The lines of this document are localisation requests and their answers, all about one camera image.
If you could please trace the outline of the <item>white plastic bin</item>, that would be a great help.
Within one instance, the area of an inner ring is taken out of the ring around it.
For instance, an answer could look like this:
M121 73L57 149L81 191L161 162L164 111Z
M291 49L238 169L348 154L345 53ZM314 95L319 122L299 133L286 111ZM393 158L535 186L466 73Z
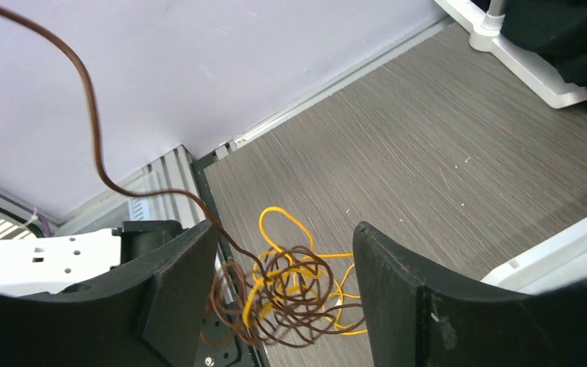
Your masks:
M587 278L587 217L499 265L482 282L540 294Z

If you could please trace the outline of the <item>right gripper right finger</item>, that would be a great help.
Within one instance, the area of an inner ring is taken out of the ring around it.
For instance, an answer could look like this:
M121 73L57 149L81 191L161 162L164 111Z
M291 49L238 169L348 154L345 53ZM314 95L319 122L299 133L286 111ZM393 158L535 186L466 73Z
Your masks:
M537 295L508 291L364 221L352 251L376 366L587 366L587 279Z

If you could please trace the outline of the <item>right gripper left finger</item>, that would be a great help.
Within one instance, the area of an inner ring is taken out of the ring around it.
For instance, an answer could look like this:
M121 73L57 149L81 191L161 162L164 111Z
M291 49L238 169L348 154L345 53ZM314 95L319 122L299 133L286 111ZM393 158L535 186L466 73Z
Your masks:
M192 366L218 232L203 221L59 294L0 294L0 366Z

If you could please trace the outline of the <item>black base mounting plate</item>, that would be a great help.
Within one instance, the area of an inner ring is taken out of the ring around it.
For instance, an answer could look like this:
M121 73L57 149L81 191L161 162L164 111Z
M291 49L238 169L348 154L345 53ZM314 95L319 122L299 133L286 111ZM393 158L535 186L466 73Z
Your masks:
M212 217L219 223L222 223L220 219L219 211L217 210L212 191L209 186L209 182L206 178L205 169L216 162L216 156L214 153L209 153L200 159L192 156L191 153L187 153L190 159L190 168L193 172L193 178L197 188L199 197L206 205L206 208L211 212ZM237 283L238 278L236 271L230 270L229 274L223 274L222 270L228 260L234 260L235 256L232 252L227 238L224 235L219 236L218 250L216 256L216 295L221 296L221 306L225 307L236 307L238 305L237 296ZM238 336L232 336L233 343L237 347L238 356L231 362L220 363L224 366L269 366L270 363L264 348L261 344L258 346L252 346L244 342Z

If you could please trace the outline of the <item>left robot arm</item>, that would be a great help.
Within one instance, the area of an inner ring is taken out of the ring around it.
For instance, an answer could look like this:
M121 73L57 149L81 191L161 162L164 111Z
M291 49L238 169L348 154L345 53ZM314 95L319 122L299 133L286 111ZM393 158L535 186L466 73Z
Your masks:
M0 294L60 293L139 258L182 232L174 220L126 221L79 235L0 240Z

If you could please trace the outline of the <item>black t-shirt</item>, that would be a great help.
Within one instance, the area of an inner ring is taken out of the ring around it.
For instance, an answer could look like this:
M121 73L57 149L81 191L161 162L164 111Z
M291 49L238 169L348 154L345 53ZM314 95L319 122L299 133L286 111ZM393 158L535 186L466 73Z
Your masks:
M508 0L501 34L540 55L565 82L587 88L586 0Z

